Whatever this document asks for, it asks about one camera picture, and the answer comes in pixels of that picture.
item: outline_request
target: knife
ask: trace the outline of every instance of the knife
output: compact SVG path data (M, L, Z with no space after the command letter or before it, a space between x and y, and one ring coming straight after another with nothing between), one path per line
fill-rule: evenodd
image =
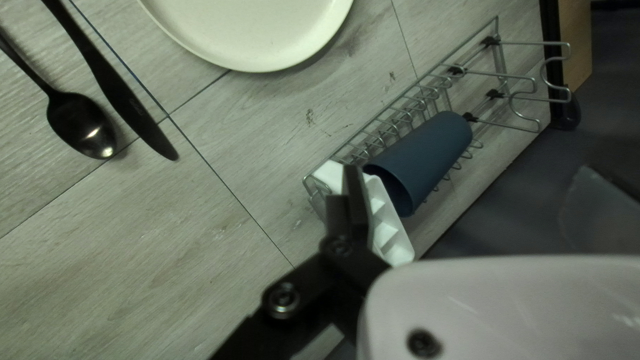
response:
M104 96L125 122L153 150L169 160L178 160L178 152L155 120L131 91L129 85L98 51L60 0L42 0L71 37L93 72Z

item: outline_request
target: plate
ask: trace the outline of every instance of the plate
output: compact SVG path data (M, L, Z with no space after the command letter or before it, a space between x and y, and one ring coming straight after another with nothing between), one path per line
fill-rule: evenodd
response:
M299 64L329 42L353 0L138 0L167 35L232 70Z

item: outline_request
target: dark blue cup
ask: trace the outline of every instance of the dark blue cup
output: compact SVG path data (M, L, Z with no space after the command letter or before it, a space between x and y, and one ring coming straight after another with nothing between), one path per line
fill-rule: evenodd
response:
M465 152L472 135L462 116L443 111L373 158L363 171L379 176L398 215L410 217Z

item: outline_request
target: dish rack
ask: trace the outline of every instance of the dish rack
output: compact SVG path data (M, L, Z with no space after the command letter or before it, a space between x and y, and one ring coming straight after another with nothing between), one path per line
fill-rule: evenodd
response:
M508 74L504 55L506 45L562 47L563 56L547 58L541 63L539 70L539 79L548 88L557 90L560 98L549 99L532 96L538 92L539 79ZM468 107L468 111L462 114L465 119L491 126L539 133L543 130L542 121L517 110L515 100L569 103L572 99L571 91L565 86L550 83L545 75L545 67L551 61L567 60L570 53L571 47L566 42L504 41L499 33L499 18L494 17L453 49L442 61L419 77L416 82L380 110L304 177L303 184L309 195L309 203L324 220L326 211L324 198L331 195L332 190L326 183L314 176L316 170L324 163L333 160L345 165L364 165L417 126L428 121L436 113L444 110L453 111L451 90L459 86L473 88L474 84L477 87L478 79L476 77L479 77L481 81L486 78L495 78L498 82L495 87L488 89L475 106ZM475 68L483 59L484 62L490 61L492 66L495 66L495 70ZM522 88L522 85L525 85L523 90L514 90ZM522 125L499 122L492 116L492 110L498 104L505 102L513 114L524 120ZM476 134L477 131L474 131L474 139L461 158L472 159L473 154L470 149L483 148L484 145L476 138ZM461 170L460 161L457 161L452 169ZM451 180L449 173L443 177L443 180Z

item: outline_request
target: screw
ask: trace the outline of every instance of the screw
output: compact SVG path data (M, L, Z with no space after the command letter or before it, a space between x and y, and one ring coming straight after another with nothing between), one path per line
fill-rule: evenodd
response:
M339 238L331 242L331 245L329 245L329 249L331 249L332 253L346 258L351 254L353 247L348 241Z
M300 302L300 294L290 282L282 282L269 294L269 310L276 319L286 319Z
M422 359L434 357L442 349L433 335L422 329L412 331L406 344L413 355Z

